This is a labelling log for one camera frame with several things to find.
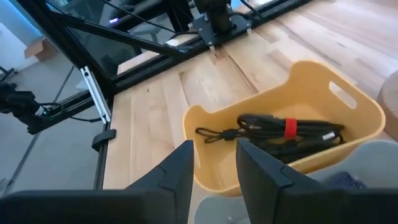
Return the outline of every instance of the cardboard box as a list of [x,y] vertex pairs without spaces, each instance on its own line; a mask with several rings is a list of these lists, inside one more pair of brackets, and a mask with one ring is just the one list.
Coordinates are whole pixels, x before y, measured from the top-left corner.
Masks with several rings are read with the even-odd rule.
[[41,62],[55,56],[58,50],[46,38],[40,38],[31,43],[25,49],[25,58],[36,56]]

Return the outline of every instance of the wooden table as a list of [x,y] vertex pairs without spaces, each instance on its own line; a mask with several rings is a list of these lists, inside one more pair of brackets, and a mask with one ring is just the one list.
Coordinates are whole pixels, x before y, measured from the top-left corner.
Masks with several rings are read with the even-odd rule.
[[[321,61],[375,98],[398,70],[397,21],[395,0],[314,1],[118,94],[111,123],[118,135],[108,145],[103,188],[123,189],[168,156],[184,140],[190,105],[218,110],[269,90],[286,81],[297,60]],[[119,72],[155,55],[124,62]],[[194,184],[190,222],[205,195]]]

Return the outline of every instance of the red cable tie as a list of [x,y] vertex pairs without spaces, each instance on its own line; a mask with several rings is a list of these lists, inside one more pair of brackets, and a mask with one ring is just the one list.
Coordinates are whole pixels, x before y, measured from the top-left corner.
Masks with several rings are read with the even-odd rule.
[[297,120],[294,118],[285,119],[285,138],[295,139],[297,136]]

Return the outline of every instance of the yellow basket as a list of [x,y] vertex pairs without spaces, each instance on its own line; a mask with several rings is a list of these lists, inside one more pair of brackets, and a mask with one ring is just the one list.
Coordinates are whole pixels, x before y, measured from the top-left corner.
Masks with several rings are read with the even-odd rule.
[[297,62],[290,70],[289,80],[277,88],[213,113],[199,105],[189,107],[183,118],[183,128],[185,139],[195,142],[195,181],[210,192],[231,197],[241,194],[236,172],[236,140],[205,144],[205,137],[196,134],[195,129],[238,128],[236,118],[244,113],[320,119],[346,126],[342,132],[346,144],[289,164],[303,173],[344,159],[359,143],[379,135],[386,123],[381,107],[354,85],[324,65]]

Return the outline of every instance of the basket handle hole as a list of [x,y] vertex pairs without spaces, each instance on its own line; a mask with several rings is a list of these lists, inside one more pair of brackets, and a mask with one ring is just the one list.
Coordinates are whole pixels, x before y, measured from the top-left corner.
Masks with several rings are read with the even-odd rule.
[[332,93],[334,93],[342,102],[344,102],[351,109],[355,109],[356,106],[358,105],[356,100],[350,94],[348,94],[346,91],[344,91],[342,88],[340,88],[338,85],[336,85],[336,83],[329,82],[329,89]]

